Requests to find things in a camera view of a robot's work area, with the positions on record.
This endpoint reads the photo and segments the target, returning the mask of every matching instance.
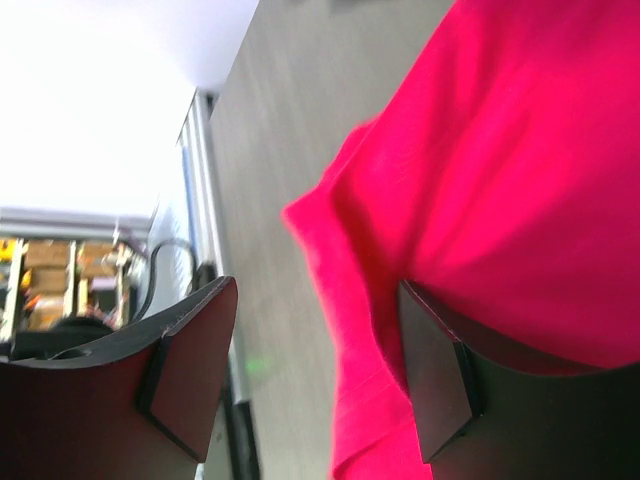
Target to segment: folded cloth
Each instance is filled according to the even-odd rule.
[[[640,2],[459,0],[285,210],[336,345],[332,472],[430,478],[395,291],[532,347],[640,360]]]

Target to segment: pink fabric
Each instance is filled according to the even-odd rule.
[[[430,478],[401,278],[541,350],[640,360],[638,25],[637,0],[459,0],[285,211],[336,344],[335,478]]]

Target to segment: wire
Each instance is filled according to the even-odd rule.
[[[151,306],[151,302],[153,301],[153,296],[156,292],[156,280],[157,280],[156,270],[157,270],[158,254],[160,253],[160,250],[163,247],[167,247],[167,246],[180,247],[189,253],[189,257],[191,259],[191,283],[189,285],[188,293],[193,293],[196,289],[196,285],[198,282],[197,281],[198,267],[196,262],[196,252],[193,248],[193,245],[191,245],[186,240],[182,240],[180,238],[171,238],[169,240],[160,242],[153,249],[153,251],[151,252],[151,256],[149,257],[149,285],[147,288],[147,294],[145,295],[144,303],[140,307],[140,310],[138,310],[138,313],[136,313],[136,315],[133,317],[133,320],[132,320],[133,322],[142,320],[142,318],[145,316],[145,314],[149,310],[149,307]]]

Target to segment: white wall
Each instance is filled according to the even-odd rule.
[[[0,0],[0,206],[150,214],[256,3]]]

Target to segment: red cloth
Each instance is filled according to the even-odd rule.
[[[541,350],[640,360],[638,25],[637,0],[458,1],[286,210],[336,344],[335,478],[431,476],[401,278]]]

